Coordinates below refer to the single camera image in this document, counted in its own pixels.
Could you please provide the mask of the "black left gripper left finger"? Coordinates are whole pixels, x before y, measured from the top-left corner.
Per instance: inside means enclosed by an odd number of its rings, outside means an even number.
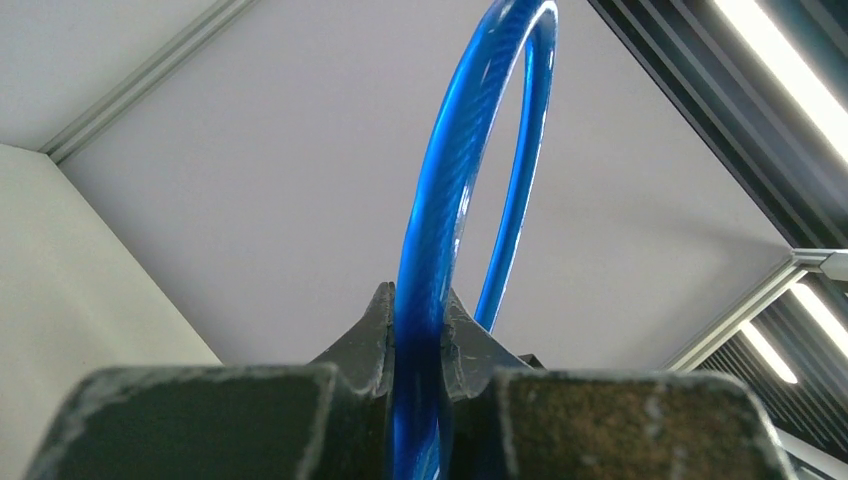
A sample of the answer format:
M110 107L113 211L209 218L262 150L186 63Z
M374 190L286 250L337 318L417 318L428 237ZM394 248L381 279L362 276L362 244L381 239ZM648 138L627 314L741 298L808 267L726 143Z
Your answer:
M305 365L106 368L66 397L29 479L384 479L395 287Z

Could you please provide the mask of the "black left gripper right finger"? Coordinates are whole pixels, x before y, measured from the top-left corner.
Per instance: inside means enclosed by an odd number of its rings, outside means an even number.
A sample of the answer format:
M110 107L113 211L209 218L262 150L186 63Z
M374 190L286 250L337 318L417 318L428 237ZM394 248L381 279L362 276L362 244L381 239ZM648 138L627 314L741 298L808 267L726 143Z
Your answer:
M444 479L791 479L761 402L716 372L532 367L448 300Z

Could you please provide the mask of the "blue cable lock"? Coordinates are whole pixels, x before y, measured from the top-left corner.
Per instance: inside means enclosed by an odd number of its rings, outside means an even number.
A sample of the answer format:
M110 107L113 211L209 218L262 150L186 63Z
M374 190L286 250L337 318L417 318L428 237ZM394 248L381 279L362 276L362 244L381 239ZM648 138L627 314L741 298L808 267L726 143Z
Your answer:
M550 102L557 49L553 1L496 1L448 84L423 157L401 250L392 330L388 475L432 479L447 449L441 338L466 216L485 149L517 62L522 109L511 177L475 318L491 331L522 233Z

